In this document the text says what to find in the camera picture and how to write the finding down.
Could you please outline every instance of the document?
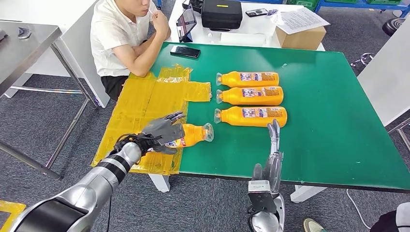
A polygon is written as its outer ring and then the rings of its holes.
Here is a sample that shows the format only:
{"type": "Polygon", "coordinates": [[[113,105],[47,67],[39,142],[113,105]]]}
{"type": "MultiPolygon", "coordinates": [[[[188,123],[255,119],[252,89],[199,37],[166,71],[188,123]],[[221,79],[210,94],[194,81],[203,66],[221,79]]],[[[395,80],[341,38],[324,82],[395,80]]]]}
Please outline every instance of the document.
{"type": "Polygon", "coordinates": [[[276,24],[287,34],[330,25],[326,20],[305,7],[296,11],[282,12],[280,18],[276,20],[276,24]]]}

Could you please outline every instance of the floor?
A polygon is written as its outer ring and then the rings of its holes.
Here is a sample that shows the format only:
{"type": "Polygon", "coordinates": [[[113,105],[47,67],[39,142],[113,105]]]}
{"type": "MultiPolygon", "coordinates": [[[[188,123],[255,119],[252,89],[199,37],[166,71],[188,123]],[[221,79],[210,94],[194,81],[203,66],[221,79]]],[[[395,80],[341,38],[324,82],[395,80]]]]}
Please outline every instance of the floor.
{"type": "MultiPolygon", "coordinates": [[[[166,15],[170,15],[172,6],[172,0],[163,1],[162,9],[166,15]]],[[[349,61],[355,60],[364,52],[377,52],[389,39],[381,26],[393,17],[390,11],[380,14],[367,9],[325,7],[321,8],[319,15],[331,23],[326,28],[324,47],[326,50],[344,52],[349,61]]],[[[34,75],[26,85],[75,88],[69,78],[43,75],[34,75]]],[[[12,99],[2,97],[0,140],[45,163],[82,101],[83,96],[80,95],[27,91],[18,92],[12,99]]],[[[53,166],[54,171],[64,175],[61,181],[51,180],[1,153],[0,199],[32,205],[76,183],[91,169],[90,161],[113,108],[114,103],[111,101],[105,109],[93,110],[90,105],[85,109],[53,166]]],[[[410,136],[409,128],[406,129],[406,134],[410,136]]],[[[410,153],[399,136],[393,134],[392,140],[410,166],[410,153]]],[[[249,231],[246,223],[246,208],[250,205],[247,182],[174,175],[170,177],[170,184],[171,191],[161,193],[155,189],[147,175],[128,175],[113,195],[110,231],[249,231]]],[[[320,222],[329,232],[368,231],[360,222],[344,189],[328,188],[298,204],[290,201],[293,186],[282,185],[280,190],[286,204],[286,231],[302,232],[302,222],[307,217],[320,222]]],[[[380,214],[410,201],[410,194],[361,190],[351,190],[350,193],[370,226],[380,214]]],[[[6,213],[0,213],[0,224],[6,217],[6,213]]],[[[92,231],[105,231],[107,218],[108,207],[105,205],[92,231]]]]}

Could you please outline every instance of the cardboard box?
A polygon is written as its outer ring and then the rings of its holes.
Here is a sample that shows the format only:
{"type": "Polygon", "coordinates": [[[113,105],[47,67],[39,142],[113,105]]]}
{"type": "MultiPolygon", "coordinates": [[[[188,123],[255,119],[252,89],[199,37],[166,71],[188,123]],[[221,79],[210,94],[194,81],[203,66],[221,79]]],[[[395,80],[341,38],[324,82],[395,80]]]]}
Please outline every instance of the cardboard box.
{"type": "Polygon", "coordinates": [[[322,42],[326,30],[324,27],[318,27],[289,35],[279,27],[276,27],[276,34],[282,48],[316,50],[322,42]]]}

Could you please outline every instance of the green crate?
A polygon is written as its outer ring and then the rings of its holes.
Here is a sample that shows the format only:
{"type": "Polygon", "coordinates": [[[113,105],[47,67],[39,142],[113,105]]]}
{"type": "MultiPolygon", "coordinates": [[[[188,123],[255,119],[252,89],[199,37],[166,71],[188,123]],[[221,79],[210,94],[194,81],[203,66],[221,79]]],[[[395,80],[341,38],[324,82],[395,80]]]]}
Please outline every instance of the green crate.
{"type": "Polygon", "coordinates": [[[288,0],[288,5],[303,5],[311,11],[314,11],[319,0],[288,0]]]}
{"type": "Polygon", "coordinates": [[[324,1],[341,2],[341,3],[356,3],[357,2],[357,0],[324,0],[324,1]]]}
{"type": "Polygon", "coordinates": [[[369,4],[398,5],[401,0],[367,0],[369,4]]]}

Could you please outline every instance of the black case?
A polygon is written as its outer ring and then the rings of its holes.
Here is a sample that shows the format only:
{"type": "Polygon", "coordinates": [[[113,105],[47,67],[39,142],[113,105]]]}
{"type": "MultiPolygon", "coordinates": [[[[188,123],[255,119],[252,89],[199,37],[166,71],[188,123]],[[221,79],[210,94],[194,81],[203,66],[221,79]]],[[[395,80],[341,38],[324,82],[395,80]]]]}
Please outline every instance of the black case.
{"type": "Polygon", "coordinates": [[[202,26],[212,29],[238,29],[242,22],[242,6],[239,1],[204,0],[202,26]]]}
{"type": "MultiPolygon", "coordinates": [[[[198,13],[202,11],[202,4],[204,1],[202,0],[190,0],[189,4],[191,4],[192,9],[198,13]]],[[[187,9],[189,5],[185,5],[185,2],[182,3],[182,8],[187,9]]]]}

